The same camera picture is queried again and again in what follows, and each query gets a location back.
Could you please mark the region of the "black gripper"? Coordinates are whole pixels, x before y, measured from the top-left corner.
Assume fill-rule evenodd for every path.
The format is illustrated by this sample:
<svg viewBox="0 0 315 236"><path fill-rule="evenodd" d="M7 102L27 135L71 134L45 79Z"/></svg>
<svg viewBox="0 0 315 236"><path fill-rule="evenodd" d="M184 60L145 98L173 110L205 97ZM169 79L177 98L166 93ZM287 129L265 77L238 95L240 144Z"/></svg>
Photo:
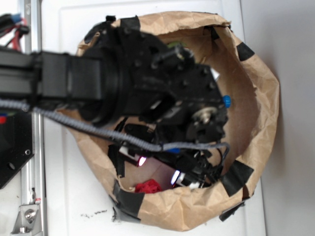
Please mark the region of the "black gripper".
<svg viewBox="0 0 315 236"><path fill-rule="evenodd" d="M156 127L159 143L213 143L225 137L227 109L211 69L198 64L183 46L167 46L157 36L139 30L108 28L108 122L137 117ZM154 139L146 125L120 122L114 129L146 142ZM159 152L157 160L175 170L171 185L209 187L221 177L224 154L213 165L208 150ZM125 162L142 166L147 157L136 148L110 145L108 156L117 175L125 177Z"/></svg>

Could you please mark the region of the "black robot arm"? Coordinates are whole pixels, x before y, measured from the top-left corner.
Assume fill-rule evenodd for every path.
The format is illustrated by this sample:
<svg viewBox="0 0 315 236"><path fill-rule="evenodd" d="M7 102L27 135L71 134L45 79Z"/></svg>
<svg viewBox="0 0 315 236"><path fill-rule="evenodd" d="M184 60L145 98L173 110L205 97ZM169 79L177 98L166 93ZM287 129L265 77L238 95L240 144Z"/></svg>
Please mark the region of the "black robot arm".
<svg viewBox="0 0 315 236"><path fill-rule="evenodd" d="M111 141L120 176L125 162L155 158L175 170L171 184L208 187L229 149L227 110L214 70L178 42L109 25L81 57L0 52L2 114L26 108ZM211 150L220 162L210 163Z"/></svg>

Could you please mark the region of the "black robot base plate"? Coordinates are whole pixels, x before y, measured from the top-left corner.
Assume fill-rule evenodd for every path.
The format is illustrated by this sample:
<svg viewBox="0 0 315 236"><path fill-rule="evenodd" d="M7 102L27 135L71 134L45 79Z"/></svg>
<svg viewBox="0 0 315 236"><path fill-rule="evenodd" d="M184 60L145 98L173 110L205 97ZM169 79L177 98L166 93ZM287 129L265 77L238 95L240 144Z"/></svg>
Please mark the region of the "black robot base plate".
<svg viewBox="0 0 315 236"><path fill-rule="evenodd" d="M32 115L21 112L0 117L0 188L34 156Z"/></svg>

